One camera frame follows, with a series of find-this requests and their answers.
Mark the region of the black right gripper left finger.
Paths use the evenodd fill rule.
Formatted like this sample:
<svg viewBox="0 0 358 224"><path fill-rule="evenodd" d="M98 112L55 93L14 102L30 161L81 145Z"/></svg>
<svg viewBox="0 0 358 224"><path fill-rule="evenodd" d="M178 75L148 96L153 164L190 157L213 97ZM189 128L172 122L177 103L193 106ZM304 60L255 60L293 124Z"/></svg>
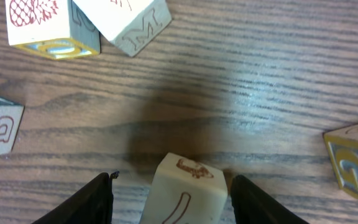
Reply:
<svg viewBox="0 0 358 224"><path fill-rule="evenodd" d="M112 178L103 172L33 224L111 224L113 201Z"/></svg>

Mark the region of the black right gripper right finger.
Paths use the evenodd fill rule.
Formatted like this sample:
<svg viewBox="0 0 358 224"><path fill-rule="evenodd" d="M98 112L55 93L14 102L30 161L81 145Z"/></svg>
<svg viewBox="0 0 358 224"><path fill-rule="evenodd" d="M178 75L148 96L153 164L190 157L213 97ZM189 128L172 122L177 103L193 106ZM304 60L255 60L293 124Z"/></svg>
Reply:
<svg viewBox="0 0 358 224"><path fill-rule="evenodd" d="M230 195L237 224L308 224L243 175L233 178Z"/></svg>

